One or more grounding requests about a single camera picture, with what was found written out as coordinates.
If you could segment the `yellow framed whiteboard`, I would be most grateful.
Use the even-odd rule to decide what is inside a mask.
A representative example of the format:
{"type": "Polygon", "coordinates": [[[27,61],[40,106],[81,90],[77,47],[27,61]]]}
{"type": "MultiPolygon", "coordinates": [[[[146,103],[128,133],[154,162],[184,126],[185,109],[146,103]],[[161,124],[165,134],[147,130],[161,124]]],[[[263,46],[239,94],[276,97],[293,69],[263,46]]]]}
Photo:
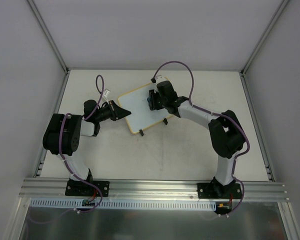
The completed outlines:
{"type": "Polygon", "coordinates": [[[125,117],[130,132],[134,135],[139,134],[139,130],[146,130],[154,125],[163,123],[164,119],[172,117],[166,109],[150,110],[147,98],[149,90],[155,88],[154,83],[148,83],[117,98],[121,108],[131,112],[131,115],[125,117]]]}

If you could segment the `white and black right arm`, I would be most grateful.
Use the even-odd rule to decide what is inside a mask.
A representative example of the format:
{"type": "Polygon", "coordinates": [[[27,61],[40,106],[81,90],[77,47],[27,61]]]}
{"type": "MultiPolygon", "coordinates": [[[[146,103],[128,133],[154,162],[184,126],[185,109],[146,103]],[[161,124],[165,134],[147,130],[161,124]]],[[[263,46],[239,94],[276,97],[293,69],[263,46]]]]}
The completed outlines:
{"type": "Polygon", "coordinates": [[[236,183],[234,174],[237,158],[250,150],[250,142],[236,114],[231,110],[218,113],[194,105],[189,97],[178,96],[168,80],[149,90],[147,101],[151,111],[166,109],[171,115],[191,120],[208,129],[212,147],[218,155],[211,188],[220,198],[229,195],[236,183]]]}

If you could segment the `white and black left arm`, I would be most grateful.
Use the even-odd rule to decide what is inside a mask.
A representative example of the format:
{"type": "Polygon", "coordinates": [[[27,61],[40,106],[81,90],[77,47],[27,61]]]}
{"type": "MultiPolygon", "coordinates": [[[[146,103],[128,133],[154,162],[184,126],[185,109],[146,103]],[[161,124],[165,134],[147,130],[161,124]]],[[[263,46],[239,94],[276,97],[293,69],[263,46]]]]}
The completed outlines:
{"type": "Polygon", "coordinates": [[[83,115],[53,114],[44,133],[42,144],[45,150],[56,155],[63,162],[69,172],[69,179],[78,182],[77,189],[83,195],[89,195],[94,191],[95,184],[91,170],[76,153],[80,137],[97,137],[101,122],[118,121],[132,113],[118,106],[113,100],[98,106],[92,99],[84,102],[83,111],[83,115]]]}

